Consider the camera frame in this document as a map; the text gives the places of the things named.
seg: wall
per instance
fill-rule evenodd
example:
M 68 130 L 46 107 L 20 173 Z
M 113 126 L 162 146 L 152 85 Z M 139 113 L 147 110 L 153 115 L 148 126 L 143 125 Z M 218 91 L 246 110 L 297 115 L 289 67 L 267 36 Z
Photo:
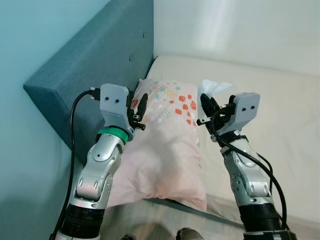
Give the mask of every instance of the wall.
M 70 150 L 23 83 L 109 0 L 0 2 L 1 239 L 45 240 L 69 178 Z
M 154 54 L 319 74 L 317 0 L 154 0 Z

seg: pillow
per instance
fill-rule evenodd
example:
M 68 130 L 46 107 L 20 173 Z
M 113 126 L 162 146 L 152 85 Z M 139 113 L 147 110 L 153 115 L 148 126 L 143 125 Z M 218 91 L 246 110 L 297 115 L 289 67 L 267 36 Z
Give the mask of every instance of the pillow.
M 140 80 L 132 108 L 148 93 L 142 123 L 126 144 L 114 174 L 108 207 L 141 199 L 176 200 L 206 211 L 206 189 L 200 166 L 197 86 L 170 80 Z

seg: bed frame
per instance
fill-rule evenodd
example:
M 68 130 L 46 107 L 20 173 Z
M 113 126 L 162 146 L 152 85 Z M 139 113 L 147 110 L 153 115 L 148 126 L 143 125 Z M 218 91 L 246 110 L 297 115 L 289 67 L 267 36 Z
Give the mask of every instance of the bed frame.
M 104 83 L 135 90 L 154 61 L 154 1 L 111 0 L 23 86 L 70 147 L 69 117 L 75 98 Z M 104 119 L 98 102 L 84 98 L 74 118 L 75 154 L 84 163 Z M 240 224 L 165 199 L 149 201 L 226 224 Z

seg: white bed sheet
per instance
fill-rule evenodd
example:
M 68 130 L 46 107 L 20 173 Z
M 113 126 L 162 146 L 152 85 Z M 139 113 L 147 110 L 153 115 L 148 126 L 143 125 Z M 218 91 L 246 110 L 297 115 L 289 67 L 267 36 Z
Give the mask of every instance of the white bed sheet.
M 288 223 L 302 239 L 319 237 L 319 81 L 298 75 L 226 62 L 159 56 L 147 78 L 200 84 L 208 79 L 236 87 L 218 94 L 226 104 L 231 94 L 260 94 L 257 117 L 244 129 L 253 149 L 272 164 L 286 196 Z M 200 153 L 208 212 L 241 222 L 219 146 L 199 128 Z M 275 205 L 281 209 L 274 194 Z

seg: bed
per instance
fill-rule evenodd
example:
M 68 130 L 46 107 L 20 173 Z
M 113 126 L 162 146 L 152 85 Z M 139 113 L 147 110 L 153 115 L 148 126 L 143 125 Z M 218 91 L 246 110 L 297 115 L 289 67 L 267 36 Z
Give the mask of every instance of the bed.
M 234 88 L 217 94 L 216 100 L 221 105 L 228 103 L 231 94 L 259 93 L 258 115 L 243 132 L 253 148 L 273 166 L 286 196 L 288 224 L 301 239 L 319 239 L 319 81 L 316 77 L 197 58 L 159 56 L 147 78 L 195 85 L 204 79 L 233 84 Z M 241 223 L 219 151 L 207 129 L 202 127 L 200 153 L 207 212 Z M 277 209 L 281 209 L 278 196 L 274 198 Z
M 112 0 L 24 84 L 24 89 L 70 146 L 68 118 L 76 96 L 104 83 L 134 90 L 139 79 L 202 80 L 236 87 L 216 96 L 227 103 L 235 92 L 257 92 L 257 118 L 244 132 L 255 150 L 274 166 L 288 205 L 288 223 L 301 239 L 319 239 L 319 102 L 315 77 L 179 56 L 155 59 L 153 0 Z M 86 161 L 104 121 L 99 105 L 84 99 L 75 113 L 76 155 Z M 229 175 L 218 146 L 200 130 L 207 212 L 151 199 L 190 214 L 241 228 Z M 275 198 L 279 209 L 279 200 Z

